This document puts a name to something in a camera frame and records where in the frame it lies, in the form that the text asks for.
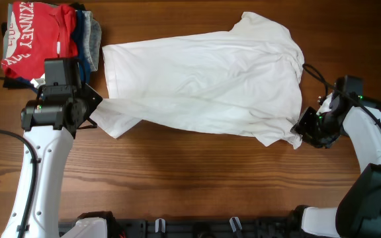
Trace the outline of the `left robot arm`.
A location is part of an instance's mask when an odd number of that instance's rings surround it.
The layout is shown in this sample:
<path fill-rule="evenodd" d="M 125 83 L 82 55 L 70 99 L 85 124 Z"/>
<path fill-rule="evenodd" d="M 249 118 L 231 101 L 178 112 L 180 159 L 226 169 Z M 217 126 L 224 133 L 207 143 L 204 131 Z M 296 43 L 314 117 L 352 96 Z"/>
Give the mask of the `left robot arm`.
<path fill-rule="evenodd" d="M 46 59 L 45 84 L 21 112 L 24 153 L 11 216 L 3 237 L 58 237 L 65 164 L 77 130 L 102 97 L 80 79 L 81 61 Z"/>

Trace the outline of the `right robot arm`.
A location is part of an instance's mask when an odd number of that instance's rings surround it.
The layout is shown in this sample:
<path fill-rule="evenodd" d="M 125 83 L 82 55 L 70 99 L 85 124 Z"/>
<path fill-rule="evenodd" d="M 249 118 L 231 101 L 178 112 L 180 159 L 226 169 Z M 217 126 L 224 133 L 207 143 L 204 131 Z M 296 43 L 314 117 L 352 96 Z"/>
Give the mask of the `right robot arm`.
<path fill-rule="evenodd" d="M 363 95 L 362 79 L 336 80 L 321 107 L 307 108 L 291 131 L 316 148 L 349 137 L 360 167 L 336 208 L 302 209 L 302 231 L 318 237 L 381 237 L 381 102 Z"/>

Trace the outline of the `white t-shirt black print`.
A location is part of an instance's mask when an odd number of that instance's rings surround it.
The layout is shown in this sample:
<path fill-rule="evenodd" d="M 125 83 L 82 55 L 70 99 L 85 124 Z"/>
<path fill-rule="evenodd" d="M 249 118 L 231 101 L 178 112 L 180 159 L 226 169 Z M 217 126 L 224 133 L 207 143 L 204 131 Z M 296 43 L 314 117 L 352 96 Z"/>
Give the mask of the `white t-shirt black print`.
<path fill-rule="evenodd" d="M 284 140 L 302 107 L 304 56 L 289 30 L 244 12 L 229 31 L 103 48 L 108 97 L 92 119 L 113 138 L 146 120 L 207 134 Z"/>

